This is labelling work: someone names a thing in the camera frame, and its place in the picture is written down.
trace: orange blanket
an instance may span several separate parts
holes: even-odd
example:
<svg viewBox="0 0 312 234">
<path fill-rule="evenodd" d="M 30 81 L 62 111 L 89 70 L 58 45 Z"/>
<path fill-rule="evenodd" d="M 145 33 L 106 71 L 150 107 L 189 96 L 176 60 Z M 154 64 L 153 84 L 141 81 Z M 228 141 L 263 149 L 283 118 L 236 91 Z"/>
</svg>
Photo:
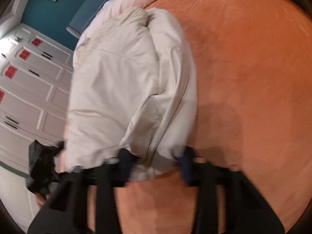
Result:
<svg viewBox="0 0 312 234">
<path fill-rule="evenodd" d="M 157 0 L 178 18 L 198 73 L 190 146 L 237 164 L 286 231 L 312 197 L 312 21 L 288 0 Z M 189 234 L 195 190 L 178 173 L 117 190 L 125 234 Z"/>
</svg>

